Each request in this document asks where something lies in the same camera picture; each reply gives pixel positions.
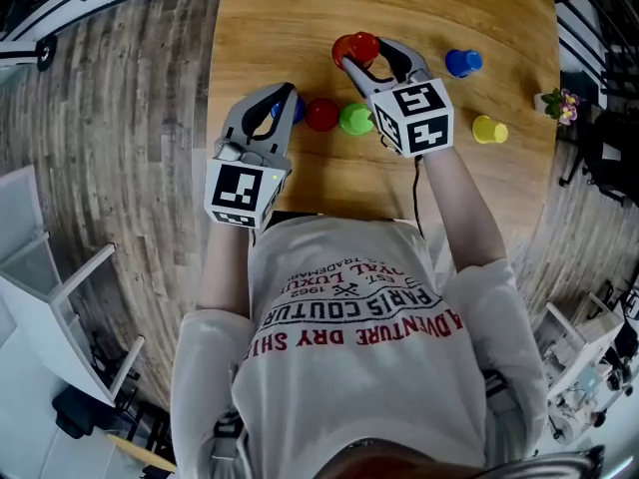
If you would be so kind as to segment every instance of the white wall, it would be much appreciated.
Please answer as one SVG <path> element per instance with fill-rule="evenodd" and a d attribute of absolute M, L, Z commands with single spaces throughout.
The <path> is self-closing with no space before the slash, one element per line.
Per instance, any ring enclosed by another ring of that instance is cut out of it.
<path fill-rule="evenodd" d="M 599 26 L 599 18 L 597 17 L 595 8 L 588 2 L 588 0 L 572 0 L 571 3 L 579 11 L 581 11 L 584 17 L 591 25 L 595 27 L 596 30 L 601 30 Z M 587 41 L 592 49 L 597 52 L 599 56 L 604 59 L 604 61 L 606 60 L 604 48 L 599 40 L 577 17 L 575 17 L 575 15 L 570 10 L 568 10 L 568 8 L 564 4 L 557 5 L 557 16 L 565 20 L 566 23 L 568 23 L 568 25 L 570 25 L 570 27 L 572 27 L 577 32 L 577 34 L 579 34 L 583 39 Z M 597 72 L 601 73 L 601 65 L 596 61 L 596 59 L 572 36 L 572 34 L 567 32 L 563 27 L 559 26 L 559 24 L 557 24 L 557 27 L 559 37 L 570 46 L 572 46 L 584 58 L 584 60 L 586 60 L 593 68 L 597 70 Z M 592 73 L 590 73 L 588 69 L 583 67 L 581 62 L 563 47 L 560 47 L 559 49 L 559 62 L 562 71 L 585 71 L 588 76 L 592 78 L 597 85 L 599 85 L 599 87 L 602 87 L 601 83 L 595 79 Z M 599 95 L 599 104 L 603 108 L 606 108 L 607 97 L 605 95 Z"/>
<path fill-rule="evenodd" d="M 39 479 L 58 431 L 51 400 L 64 388 L 15 330 L 0 347 L 0 473 Z"/>
<path fill-rule="evenodd" d="M 98 428 L 79 440 L 59 431 L 40 479 L 138 479 L 143 467 Z"/>

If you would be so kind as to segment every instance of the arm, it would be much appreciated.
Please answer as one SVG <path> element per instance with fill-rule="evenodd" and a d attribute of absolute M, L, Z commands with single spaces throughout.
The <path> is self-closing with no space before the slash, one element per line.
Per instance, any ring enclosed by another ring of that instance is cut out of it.
<path fill-rule="evenodd" d="M 506 257 L 497 223 L 457 151 L 429 153 L 423 162 L 457 271 Z"/>
<path fill-rule="evenodd" d="M 232 402 L 230 371 L 242 363 L 255 334 L 248 254 L 248 230 L 211 223 L 198 293 L 198 309 L 207 310 L 184 318 L 171 382 L 171 432 L 182 477 L 209 477 L 210 470 L 200 470 L 208 464 L 202 454 Z"/>
<path fill-rule="evenodd" d="M 488 463 L 524 457 L 545 425 L 548 383 L 507 259 L 464 269 L 448 283 L 443 299 L 461 316 L 484 377 L 498 371 L 505 381 L 505 390 L 486 385 L 492 413 L 486 418 Z"/>
<path fill-rule="evenodd" d="M 250 317 L 247 229 L 211 222 L 197 308 Z"/>

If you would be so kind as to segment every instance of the wooden floor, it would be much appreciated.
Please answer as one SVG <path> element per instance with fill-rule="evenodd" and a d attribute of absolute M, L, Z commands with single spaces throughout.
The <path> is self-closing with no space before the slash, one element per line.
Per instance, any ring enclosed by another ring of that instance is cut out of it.
<path fill-rule="evenodd" d="M 23 67 L 0 85 L 0 174 L 35 164 L 63 276 L 111 241 L 117 251 L 76 300 L 107 347 L 147 342 L 141 390 L 169 404 L 172 360 L 201 270 L 207 91 L 219 0 L 134 0 L 59 35 L 46 73 Z M 639 252 L 639 211 L 623 210 L 579 176 L 560 144 L 532 241 L 510 239 L 531 316 L 547 299 L 567 312 L 605 278 L 623 287 Z M 442 229 L 426 230 L 444 283 Z"/>

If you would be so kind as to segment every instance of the wooden table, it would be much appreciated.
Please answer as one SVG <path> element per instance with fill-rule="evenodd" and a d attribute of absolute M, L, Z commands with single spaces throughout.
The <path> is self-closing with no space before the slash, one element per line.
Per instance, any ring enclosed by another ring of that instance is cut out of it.
<path fill-rule="evenodd" d="M 533 95 L 559 82 L 553 0 L 222 0 L 216 27 L 209 155 L 229 108 L 264 85 L 293 82 L 307 102 L 360 102 L 330 49 L 339 36 L 363 30 L 423 55 L 444 81 L 455 106 L 455 145 L 497 221 L 534 229 L 554 155 L 555 123 L 533 109 Z M 444 65 L 451 48 L 478 50 L 484 68 L 452 78 Z M 480 114 L 508 126 L 506 143 L 473 140 L 470 125 Z M 277 209 L 413 219 L 413 161 L 382 147 L 376 133 L 355 138 L 337 127 L 322 134 L 301 123 L 289 154 L 293 173 Z M 437 220 L 427 181 L 421 183 L 421 217 Z"/>

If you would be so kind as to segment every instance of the pink flower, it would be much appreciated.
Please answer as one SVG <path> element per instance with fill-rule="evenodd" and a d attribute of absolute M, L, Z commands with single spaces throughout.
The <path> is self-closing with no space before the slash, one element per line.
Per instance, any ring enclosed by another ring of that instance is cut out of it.
<path fill-rule="evenodd" d="M 564 126 L 570 126 L 570 123 L 577 119 L 577 109 L 569 103 L 559 105 L 559 122 Z"/>
<path fill-rule="evenodd" d="M 563 98 L 563 101 L 565 103 L 568 103 L 569 105 L 572 105 L 573 107 L 576 107 L 579 105 L 579 97 L 574 94 L 571 94 L 568 89 L 561 89 L 561 97 Z"/>

